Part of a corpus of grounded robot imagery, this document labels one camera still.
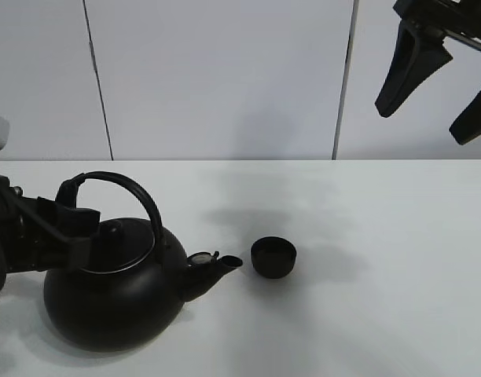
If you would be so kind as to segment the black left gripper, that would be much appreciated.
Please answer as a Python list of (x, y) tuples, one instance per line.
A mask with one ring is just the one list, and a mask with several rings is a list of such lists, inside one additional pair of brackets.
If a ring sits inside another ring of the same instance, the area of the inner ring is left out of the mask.
[(88, 265), (101, 213), (23, 196), (0, 175), (0, 274)]

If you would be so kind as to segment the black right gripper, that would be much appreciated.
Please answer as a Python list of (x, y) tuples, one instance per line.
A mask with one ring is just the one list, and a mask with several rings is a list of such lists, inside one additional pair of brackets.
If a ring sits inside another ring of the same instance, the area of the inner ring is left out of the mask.
[[(375, 101), (380, 116), (393, 115), (409, 95), (452, 55), (446, 35), (481, 52), (481, 1), (396, 1), (403, 19), (384, 84)], [(459, 145), (481, 136), (481, 90), (454, 120), (450, 134)]]

